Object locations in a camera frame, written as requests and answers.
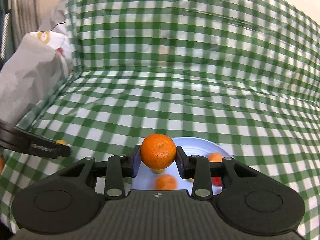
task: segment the tangerine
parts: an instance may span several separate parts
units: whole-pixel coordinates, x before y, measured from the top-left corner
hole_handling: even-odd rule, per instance
[[[165,171],[165,169],[161,169],[161,170],[152,169],[152,172],[155,173],[155,174],[160,174],[160,173],[162,173],[164,171]]]
[[[218,153],[218,152],[211,153],[211,154],[208,156],[209,162],[217,162],[217,163],[220,163],[220,162],[222,162],[222,158],[223,158],[223,156],[222,156],[220,153]]]
[[[68,144],[67,144],[66,141],[64,141],[64,140],[57,140],[56,143],[59,143],[59,144],[63,144],[63,145],[67,145],[67,146],[68,146]]]
[[[3,155],[0,156],[0,174],[2,173],[2,170],[4,168],[4,157]]]
[[[176,158],[176,145],[168,136],[152,134],[143,140],[140,155],[146,166],[162,170],[170,166]]]
[[[174,190],[177,189],[177,180],[169,174],[162,174],[155,180],[155,190]]]

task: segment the white plate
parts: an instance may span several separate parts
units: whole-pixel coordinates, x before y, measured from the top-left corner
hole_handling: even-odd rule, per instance
[[[190,156],[193,154],[198,154],[200,156],[207,157],[210,153],[218,152],[222,156],[226,157],[229,154],[222,149],[219,145],[195,137],[177,137],[172,139],[176,146],[181,146],[186,153]],[[178,183],[177,189],[187,189],[189,194],[192,192],[192,182],[186,179],[181,179],[176,162],[173,162],[162,174],[170,174],[175,177]],[[141,162],[137,176],[132,180],[132,189],[149,189],[152,190],[154,186],[154,181],[159,174],[155,174],[152,170]],[[221,192],[221,187],[212,186],[214,194],[219,194]]]

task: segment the gingham tablecloth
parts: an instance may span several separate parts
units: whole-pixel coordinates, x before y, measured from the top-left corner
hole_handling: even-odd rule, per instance
[[[319,239],[320,26],[282,0],[68,0],[74,73],[19,126],[70,158],[6,152],[1,221],[15,193],[86,156],[153,133],[194,136],[298,191],[298,232]]]

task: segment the blurred orange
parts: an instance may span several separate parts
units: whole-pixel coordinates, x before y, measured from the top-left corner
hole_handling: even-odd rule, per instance
[[[217,163],[220,163],[220,162],[222,162],[222,158],[223,158],[223,156],[222,156],[220,153],[218,153],[218,152],[211,153],[211,154],[208,156],[209,162],[217,162]]]
[[[152,170],[152,172],[155,173],[155,174],[160,174],[160,173],[162,173],[162,172],[165,171],[165,169],[161,169],[161,170],[151,169],[151,170]]]
[[[170,166],[176,158],[176,146],[168,136],[152,134],[143,140],[140,155],[146,166],[162,170]]]
[[[177,187],[177,180],[169,174],[162,174],[155,180],[155,190],[173,190]]]
[[[68,144],[64,141],[64,140],[57,140],[56,143],[59,143],[59,144],[63,144],[63,145],[67,145]]]
[[[4,167],[4,157],[3,155],[0,156],[0,173],[2,172]]]

